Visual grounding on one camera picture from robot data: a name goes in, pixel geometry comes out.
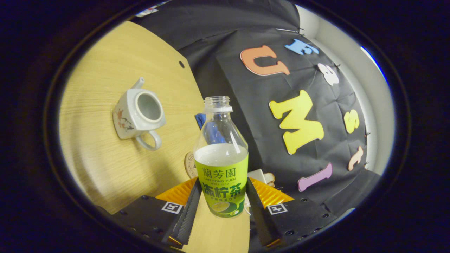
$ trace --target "plastic bottle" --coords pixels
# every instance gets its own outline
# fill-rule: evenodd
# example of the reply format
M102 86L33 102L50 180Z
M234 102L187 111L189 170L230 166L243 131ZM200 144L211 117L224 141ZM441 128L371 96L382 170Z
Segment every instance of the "plastic bottle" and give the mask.
M248 172L248 145L231 121L227 96L205 99L206 121L194 147L203 195L218 217L242 213Z

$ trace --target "lemon image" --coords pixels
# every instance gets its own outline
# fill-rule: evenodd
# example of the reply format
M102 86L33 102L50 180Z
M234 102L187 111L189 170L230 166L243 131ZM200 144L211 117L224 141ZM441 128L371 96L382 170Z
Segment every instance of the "lemon image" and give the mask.
M223 212L230 206L229 202L219 202L211 206L211 208L216 212Z

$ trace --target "green label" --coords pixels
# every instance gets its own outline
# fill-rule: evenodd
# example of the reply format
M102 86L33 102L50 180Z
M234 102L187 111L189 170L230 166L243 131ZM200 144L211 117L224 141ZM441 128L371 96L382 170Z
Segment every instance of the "green label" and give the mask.
M244 209L248 155L229 166L208 166L195 160L198 179L209 210L219 217L234 217Z

